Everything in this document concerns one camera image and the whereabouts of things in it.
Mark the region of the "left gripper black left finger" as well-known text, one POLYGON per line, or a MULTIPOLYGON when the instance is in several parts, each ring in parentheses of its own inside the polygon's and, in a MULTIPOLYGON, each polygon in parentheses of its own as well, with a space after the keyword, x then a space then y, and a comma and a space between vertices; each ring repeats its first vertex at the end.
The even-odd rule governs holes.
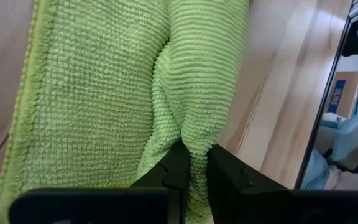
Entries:
POLYGON ((132 184, 147 192, 139 202, 145 224, 185 224, 189 195, 190 153, 176 142, 148 173, 132 184))

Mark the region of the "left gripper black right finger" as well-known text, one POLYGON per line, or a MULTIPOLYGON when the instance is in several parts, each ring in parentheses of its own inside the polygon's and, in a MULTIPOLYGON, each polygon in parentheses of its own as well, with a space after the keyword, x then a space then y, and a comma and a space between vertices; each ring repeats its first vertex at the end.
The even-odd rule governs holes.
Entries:
POLYGON ((214 224, 291 224, 287 188, 219 145, 208 152, 208 201, 214 224))

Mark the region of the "green microfiber towel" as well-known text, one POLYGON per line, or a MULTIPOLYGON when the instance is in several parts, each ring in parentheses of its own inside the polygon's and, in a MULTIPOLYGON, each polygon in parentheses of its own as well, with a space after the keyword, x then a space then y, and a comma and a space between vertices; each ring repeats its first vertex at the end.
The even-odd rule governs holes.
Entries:
POLYGON ((0 224, 41 187, 127 187, 178 140, 186 224, 208 224, 208 150, 241 69, 249 0, 35 0, 0 224))

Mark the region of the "person's leg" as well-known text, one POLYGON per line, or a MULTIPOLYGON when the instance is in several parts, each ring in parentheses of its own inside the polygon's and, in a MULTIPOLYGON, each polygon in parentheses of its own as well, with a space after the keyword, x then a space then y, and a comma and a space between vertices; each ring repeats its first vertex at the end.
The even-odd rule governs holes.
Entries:
POLYGON ((323 190, 329 177, 327 160, 317 150, 313 149, 303 176, 302 190, 323 190))

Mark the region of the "light blue office chair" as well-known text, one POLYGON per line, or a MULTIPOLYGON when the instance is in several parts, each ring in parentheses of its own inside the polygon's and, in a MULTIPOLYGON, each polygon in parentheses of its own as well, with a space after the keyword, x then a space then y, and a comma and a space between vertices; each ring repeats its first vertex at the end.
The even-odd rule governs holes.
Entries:
POLYGON ((358 173, 358 165, 351 169, 342 162, 358 146, 358 114, 345 118, 335 113, 325 113, 321 120, 314 147, 331 165, 358 173))

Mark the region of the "cardboard box blue label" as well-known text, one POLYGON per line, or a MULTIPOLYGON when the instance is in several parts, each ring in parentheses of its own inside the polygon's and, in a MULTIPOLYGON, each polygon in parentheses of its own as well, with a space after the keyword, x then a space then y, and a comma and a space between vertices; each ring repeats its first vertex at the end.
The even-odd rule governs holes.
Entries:
POLYGON ((324 112, 350 118, 354 114, 357 97, 358 71, 337 72, 331 84, 324 112))

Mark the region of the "black metal table frame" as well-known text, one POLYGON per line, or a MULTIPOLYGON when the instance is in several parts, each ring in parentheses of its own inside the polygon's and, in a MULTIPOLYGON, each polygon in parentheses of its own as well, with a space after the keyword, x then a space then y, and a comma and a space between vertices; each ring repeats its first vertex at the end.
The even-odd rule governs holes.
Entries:
POLYGON ((305 127, 295 132, 302 139, 295 141, 291 155, 298 166, 289 169, 296 174, 290 184, 294 189, 301 187, 306 172, 330 84, 348 33, 352 3, 353 0, 318 0, 317 24, 306 33, 306 39, 311 43, 301 48, 302 67, 297 77, 301 79, 298 86, 305 94, 301 102, 306 104, 306 108, 301 116, 305 127))

